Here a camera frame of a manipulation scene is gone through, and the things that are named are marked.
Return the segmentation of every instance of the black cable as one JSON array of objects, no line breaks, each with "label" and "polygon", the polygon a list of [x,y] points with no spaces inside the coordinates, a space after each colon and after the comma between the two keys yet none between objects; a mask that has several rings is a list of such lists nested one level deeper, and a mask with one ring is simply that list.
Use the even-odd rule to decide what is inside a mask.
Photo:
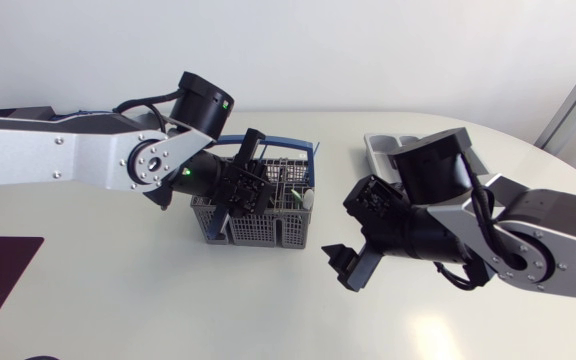
[{"label": "black cable", "polygon": [[492,193],[483,185],[481,185],[479,179],[477,179],[477,175],[472,171],[470,163],[468,162],[468,159],[466,159],[466,155],[461,154],[461,157],[463,159],[466,172],[468,173],[468,177],[470,178],[470,183],[472,185],[471,199],[473,210],[475,212],[475,216],[477,217],[477,223],[479,224],[481,234],[483,235],[486,244],[511,268],[519,268],[519,261],[513,256],[513,253],[508,250],[501,239],[499,239],[499,236],[495,231],[495,222],[492,219],[492,209],[494,206],[494,198]]},{"label": "black cable", "polygon": [[459,277],[450,270],[446,269],[444,264],[440,262],[433,262],[437,267],[437,272],[443,275],[451,284],[455,285],[456,287],[460,288],[461,290],[470,291],[474,290],[477,286],[472,284],[469,280],[466,280],[462,277]]},{"label": "black cable", "polygon": [[152,105],[152,104],[147,104],[144,106],[146,106],[148,109],[150,109],[155,114],[155,116],[157,117],[157,120],[159,121],[159,129],[161,130],[162,133],[165,134],[166,133],[166,120],[164,120],[164,117],[159,112],[159,109],[157,109],[155,107],[155,105]]},{"label": "black cable", "polygon": [[137,107],[137,106],[148,106],[148,105],[159,104],[162,102],[175,100],[175,99],[180,98],[183,94],[184,94],[184,91],[182,89],[177,89],[177,91],[172,92],[172,93],[167,94],[167,95],[153,96],[153,97],[143,98],[143,99],[128,100],[128,101],[124,101],[121,104],[119,104],[119,106],[112,109],[112,111],[115,113],[121,114],[122,112],[124,112],[128,109],[132,109],[132,108]]}]

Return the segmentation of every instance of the table surface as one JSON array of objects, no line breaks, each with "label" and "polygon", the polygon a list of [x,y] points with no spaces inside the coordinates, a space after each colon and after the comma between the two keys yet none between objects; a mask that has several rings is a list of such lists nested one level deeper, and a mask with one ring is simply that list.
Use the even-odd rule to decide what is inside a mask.
[{"label": "table surface", "polygon": [[341,205],[369,174],[364,133],[466,126],[491,172],[576,194],[576,170],[463,121],[413,113],[234,113],[223,134],[321,142],[305,250],[208,245],[188,195],[79,183],[0,186],[0,235],[45,242],[0,311],[0,359],[576,358],[576,299],[493,279],[463,292],[429,262],[388,257],[353,293],[320,247],[359,250]]}]

